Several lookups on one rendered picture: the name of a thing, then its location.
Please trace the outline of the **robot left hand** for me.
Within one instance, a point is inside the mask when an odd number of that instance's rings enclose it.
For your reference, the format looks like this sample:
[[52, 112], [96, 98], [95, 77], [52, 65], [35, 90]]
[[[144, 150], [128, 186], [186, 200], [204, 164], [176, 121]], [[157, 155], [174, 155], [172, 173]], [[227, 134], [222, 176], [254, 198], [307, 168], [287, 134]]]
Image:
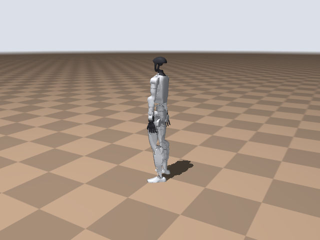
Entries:
[[147, 130], [149, 129], [149, 132], [151, 133], [157, 133], [156, 129], [155, 129], [155, 124], [154, 124], [154, 116], [152, 117], [152, 120], [148, 120], [148, 126], [147, 126]]

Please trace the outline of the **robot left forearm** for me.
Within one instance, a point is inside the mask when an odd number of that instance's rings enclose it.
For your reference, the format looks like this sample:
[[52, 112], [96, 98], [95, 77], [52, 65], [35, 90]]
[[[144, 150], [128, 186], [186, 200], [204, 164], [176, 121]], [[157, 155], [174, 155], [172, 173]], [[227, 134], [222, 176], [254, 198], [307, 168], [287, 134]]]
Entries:
[[153, 116], [155, 114], [154, 109], [155, 109], [155, 104], [154, 104], [154, 99], [152, 97], [149, 97], [147, 99], [148, 101], [148, 120], [152, 121]]

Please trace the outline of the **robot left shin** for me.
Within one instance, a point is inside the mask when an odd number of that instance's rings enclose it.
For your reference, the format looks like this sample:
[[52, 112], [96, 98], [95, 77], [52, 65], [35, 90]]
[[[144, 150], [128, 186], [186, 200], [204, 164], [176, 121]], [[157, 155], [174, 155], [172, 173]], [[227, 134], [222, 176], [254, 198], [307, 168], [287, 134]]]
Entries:
[[161, 179], [162, 178], [162, 166], [163, 166], [163, 150], [160, 147], [156, 148], [155, 153], [153, 152], [153, 159], [154, 159], [154, 165], [155, 165], [157, 175], [158, 175], [157, 178]]

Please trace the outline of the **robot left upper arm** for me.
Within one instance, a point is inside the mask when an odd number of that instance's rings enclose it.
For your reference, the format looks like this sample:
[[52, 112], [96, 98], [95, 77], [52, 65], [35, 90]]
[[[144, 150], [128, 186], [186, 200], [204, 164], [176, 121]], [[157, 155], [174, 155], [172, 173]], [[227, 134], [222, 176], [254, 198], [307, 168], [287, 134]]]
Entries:
[[152, 97], [154, 102], [156, 100], [157, 87], [158, 87], [158, 84], [160, 82], [159, 79], [160, 79], [159, 77], [152, 77], [150, 79], [150, 93], [151, 93], [151, 96], [149, 96], [149, 97]]

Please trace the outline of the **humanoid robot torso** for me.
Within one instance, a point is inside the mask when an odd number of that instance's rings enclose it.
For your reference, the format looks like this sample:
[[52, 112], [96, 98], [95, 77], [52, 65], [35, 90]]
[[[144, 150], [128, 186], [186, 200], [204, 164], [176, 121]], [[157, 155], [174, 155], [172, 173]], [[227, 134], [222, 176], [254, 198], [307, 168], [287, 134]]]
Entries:
[[[157, 75], [158, 74], [158, 75]], [[159, 77], [159, 84], [156, 91], [155, 105], [156, 111], [154, 111], [154, 116], [160, 116], [161, 122], [165, 121], [167, 118], [167, 110], [162, 104], [166, 103], [168, 100], [169, 92], [169, 78], [168, 76], [159, 75], [157, 73], [154, 77]]]

